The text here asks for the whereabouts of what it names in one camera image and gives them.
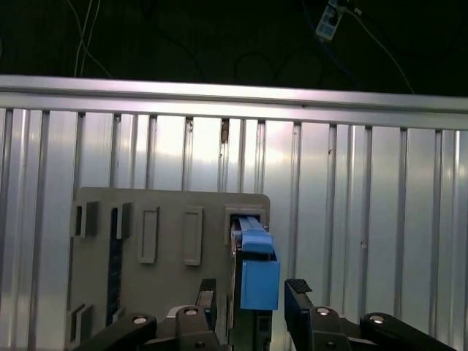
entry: gray plastic board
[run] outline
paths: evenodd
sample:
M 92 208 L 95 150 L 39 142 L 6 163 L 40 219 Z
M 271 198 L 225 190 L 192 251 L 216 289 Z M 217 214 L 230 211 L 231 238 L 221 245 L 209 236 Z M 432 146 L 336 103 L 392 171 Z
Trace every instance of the gray plastic board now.
M 204 278 L 216 278 L 223 341 L 230 217 L 251 214 L 268 226 L 269 209 L 265 195 L 79 189 L 70 225 L 67 346 L 125 312 L 162 321 L 171 308 L 195 303 Z

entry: power strip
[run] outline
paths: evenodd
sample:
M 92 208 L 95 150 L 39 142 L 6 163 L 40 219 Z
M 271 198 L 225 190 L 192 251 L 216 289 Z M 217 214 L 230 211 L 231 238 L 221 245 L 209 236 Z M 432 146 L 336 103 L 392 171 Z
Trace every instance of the power strip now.
M 338 7 L 338 0 L 330 0 L 328 2 L 330 5 Z M 338 13 L 338 20 L 336 24 L 330 23 L 330 19 L 335 15 L 335 10 L 332 6 L 327 5 L 325 11 L 323 11 L 322 18 L 320 18 L 320 22 L 315 30 L 315 34 L 322 38 L 323 40 L 331 41 L 336 33 L 336 29 L 338 28 L 339 23 L 341 22 L 341 18 L 343 17 L 343 12 L 337 10 Z

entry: silver metal panel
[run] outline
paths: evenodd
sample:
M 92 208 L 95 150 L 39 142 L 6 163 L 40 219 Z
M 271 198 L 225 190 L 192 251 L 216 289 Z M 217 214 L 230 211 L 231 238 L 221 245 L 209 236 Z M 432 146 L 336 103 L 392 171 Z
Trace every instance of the silver metal panel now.
M 369 264 L 366 311 L 393 314 L 395 308 L 400 129 L 372 134 Z
M 451 340 L 451 290 L 453 248 L 453 196 L 455 132 L 442 132 L 442 169 L 440 179 L 439 262 L 437 274 L 436 336 L 440 341 Z
M 62 350 L 64 347 L 77 120 L 77 113 L 50 113 L 42 228 L 38 228 L 42 233 L 35 330 L 38 350 Z
M 227 159 L 227 192 L 240 192 L 242 161 L 242 129 L 244 122 L 240 119 L 229 120 L 229 140 Z
M 283 264 L 281 281 L 287 278 L 288 248 L 290 245 L 290 208 L 293 180 L 293 123 L 267 121 L 265 127 L 264 193 L 271 201 L 270 233 Z M 275 312 L 271 350 L 283 350 L 287 338 L 284 325 L 284 295 L 281 290 L 278 311 Z
M 455 135 L 453 168 L 453 241 L 449 344 L 463 350 L 466 333 L 468 133 Z
M 264 192 L 282 278 L 315 303 L 466 345 L 465 99 L 3 76 L 0 91 L 2 108 L 52 110 L 0 109 L 0 347 L 63 349 L 78 186 Z M 282 306 L 273 330 L 288 350 Z
M 220 135 L 220 119 L 193 118 L 190 190 L 217 191 Z
M 14 110 L 0 309 L 0 346 L 8 348 L 16 348 L 17 344 L 18 299 L 20 298 L 19 275 L 20 260 L 22 260 L 21 239 L 23 236 L 22 212 L 25 200 L 23 185 L 26 177 L 28 128 L 29 112 L 27 110 Z
M 134 183 L 137 116 L 124 114 L 117 119 L 115 140 L 115 186 L 132 188 Z
M 325 301 L 325 218 L 328 181 L 327 124 L 302 125 L 296 277 L 312 287 L 316 304 Z
M 336 133 L 336 172 L 333 208 L 333 235 L 331 251 L 330 306 L 338 313 L 344 311 L 344 281 L 348 251 L 348 126 L 338 126 Z
M 80 186 L 110 186 L 114 117 L 109 113 L 87 113 L 83 118 L 80 144 Z
M 348 170 L 348 212 L 347 212 L 347 251 L 344 260 L 344 306 L 343 313 L 349 320 L 358 322 L 361 316 L 363 282 L 363 257 L 366 247 L 364 222 L 369 220 L 364 208 L 364 197 L 368 179 L 366 178 L 366 138 L 370 131 L 364 127 L 350 127 L 349 170 Z
M 137 117 L 137 142 L 135 148 L 135 172 L 134 183 L 135 189 L 146 188 L 146 171 L 148 164 L 148 131 L 149 131 L 149 116 L 139 115 Z
M 154 121 L 150 188 L 182 190 L 185 118 L 158 116 Z
M 257 188 L 255 185 L 257 184 L 255 170 L 259 167 L 259 159 L 256 156 L 260 148 L 260 141 L 264 143 L 264 139 L 259 140 L 257 137 L 257 132 L 260 131 L 258 126 L 257 121 L 245 121 L 245 130 L 241 144 L 244 145 L 244 174 L 242 175 L 241 191 L 246 193 L 255 193 Z
M 431 309 L 435 151 L 434 130 L 408 130 L 401 318 L 425 333 Z

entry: black rubber pad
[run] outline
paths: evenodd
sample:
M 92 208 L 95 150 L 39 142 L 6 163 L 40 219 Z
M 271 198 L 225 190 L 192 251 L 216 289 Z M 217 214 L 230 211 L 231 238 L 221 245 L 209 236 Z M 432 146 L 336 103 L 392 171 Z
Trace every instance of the black rubber pad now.
M 286 282 L 291 285 L 291 288 L 293 288 L 297 294 L 310 293 L 312 291 L 304 279 L 288 279 Z

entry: black mechanical arm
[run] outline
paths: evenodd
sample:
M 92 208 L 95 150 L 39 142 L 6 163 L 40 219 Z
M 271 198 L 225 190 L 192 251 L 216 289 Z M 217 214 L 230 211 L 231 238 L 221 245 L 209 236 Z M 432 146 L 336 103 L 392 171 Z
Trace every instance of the black mechanical arm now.
M 359 324 L 326 306 L 314 306 L 303 279 L 284 282 L 284 318 L 297 351 L 454 351 L 389 314 L 371 313 Z M 220 351 L 216 325 L 216 282 L 204 279 L 193 306 L 172 309 L 157 323 L 147 314 L 130 314 L 75 351 Z
M 284 318 L 297 351 L 454 351 L 389 314 L 366 314 L 357 325 L 330 307 L 314 306 L 308 292 L 303 279 L 284 282 Z

